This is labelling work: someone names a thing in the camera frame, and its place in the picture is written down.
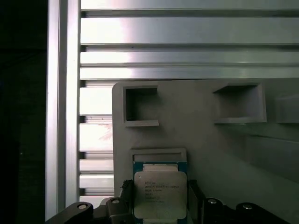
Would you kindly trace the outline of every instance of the metal surface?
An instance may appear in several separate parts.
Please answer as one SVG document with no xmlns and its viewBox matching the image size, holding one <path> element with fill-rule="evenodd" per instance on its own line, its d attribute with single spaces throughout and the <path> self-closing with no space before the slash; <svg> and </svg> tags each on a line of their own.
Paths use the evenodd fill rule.
<svg viewBox="0 0 299 224">
<path fill-rule="evenodd" d="M 87 207 L 87 206 L 84 205 L 84 204 L 78 206 L 79 209 L 85 209 L 86 207 Z"/>
<path fill-rule="evenodd" d="M 80 124 L 81 152 L 107 151 L 112 153 L 112 150 L 112 120 L 105 124 Z"/>
<path fill-rule="evenodd" d="M 291 78 L 299 67 L 127 67 L 81 68 L 81 79 L 193 79 L 193 78 Z"/>
<path fill-rule="evenodd" d="M 113 160 L 80 160 L 81 173 L 113 173 Z"/>
<path fill-rule="evenodd" d="M 111 90 L 112 86 L 80 88 L 80 115 L 111 115 Z"/>
<path fill-rule="evenodd" d="M 64 209 L 65 154 L 65 1 L 49 1 L 46 118 L 45 219 Z"/>
<path fill-rule="evenodd" d="M 211 49 L 179 51 L 130 51 L 130 52 L 82 52 L 81 66 L 296 66 L 299 65 L 299 52 L 291 50 L 275 51 L 265 49 Z"/>
<path fill-rule="evenodd" d="M 208 201 L 209 201 L 209 203 L 211 203 L 211 204 L 216 204 L 216 203 L 217 203 L 217 201 L 216 201 L 215 199 L 209 199 Z"/>
<path fill-rule="evenodd" d="M 113 174 L 81 174 L 80 188 L 113 188 Z"/>
<path fill-rule="evenodd" d="M 279 10 L 299 8 L 296 0 L 81 0 L 83 10 L 123 10 L 123 9 L 247 9 Z"/>
<path fill-rule="evenodd" d="M 55 214 L 58 201 L 64 207 L 58 176 L 64 182 L 66 174 L 68 205 L 79 197 L 79 163 L 82 175 L 107 172 L 105 160 L 113 159 L 111 89 L 119 80 L 299 77 L 296 0 L 68 0 L 68 6 L 51 0 L 49 6 L 46 213 L 52 207 Z M 62 44 L 58 38 L 66 31 Z M 80 178 L 81 197 L 112 194 L 105 178 L 94 180 Z"/>
<path fill-rule="evenodd" d="M 83 18 L 81 44 L 296 44 L 298 23 L 298 18 Z"/>
<path fill-rule="evenodd" d="M 79 200 L 79 36 L 80 0 L 68 0 L 65 206 Z"/>
<path fill-rule="evenodd" d="M 251 209 L 252 209 L 252 206 L 249 205 L 249 204 L 244 204 L 244 205 L 243 205 L 243 208 L 246 209 L 246 210 L 251 210 Z"/>
</svg>

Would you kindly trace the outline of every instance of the metal frame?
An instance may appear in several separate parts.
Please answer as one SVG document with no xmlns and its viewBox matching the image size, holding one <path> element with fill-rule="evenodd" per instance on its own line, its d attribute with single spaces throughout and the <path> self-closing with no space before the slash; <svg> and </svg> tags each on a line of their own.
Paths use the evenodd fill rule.
<svg viewBox="0 0 299 224">
<path fill-rule="evenodd" d="M 68 0 L 65 206 L 79 201 L 80 0 Z"/>
<path fill-rule="evenodd" d="M 45 219 L 65 208 L 67 2 L 49 0 Z"/>
<path fill-rule="evenodd" d="M 209 10 L 287 10 L 299 7 L 297 0 L 82 0 L 82 10 L 155 10 L 155 9 L 209 9 Z"/>
</svg>

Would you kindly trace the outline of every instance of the screw head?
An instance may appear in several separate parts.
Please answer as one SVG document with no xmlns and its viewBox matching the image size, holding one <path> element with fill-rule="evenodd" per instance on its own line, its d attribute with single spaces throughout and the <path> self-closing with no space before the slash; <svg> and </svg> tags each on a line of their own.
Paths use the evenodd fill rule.
<svg viewBox="0 0 299 224">
<path fill-rule="evenodd" d="M 249 204 L 244 204 L 244 205 L 243 205 L 243 208 L 246 209 L 246 210 L 251 210 L 251 209 L 252 209 L 252 206 L 249 205 Z"/>
<path fill-rule="evenodd" d="M 208 202 L 209 202 L 210 204 L 216 204 L 216 203 L 217 203 L 217 201 L 216 201 L 215 199 L 209 199 Z"/>
<path fill-rule="evenodd" d="M 81 204 L 78 206 L 78 209 L 86 209 L 86 208 L 87 208 L 87 206 L 85 204 Z"/>
</svg>

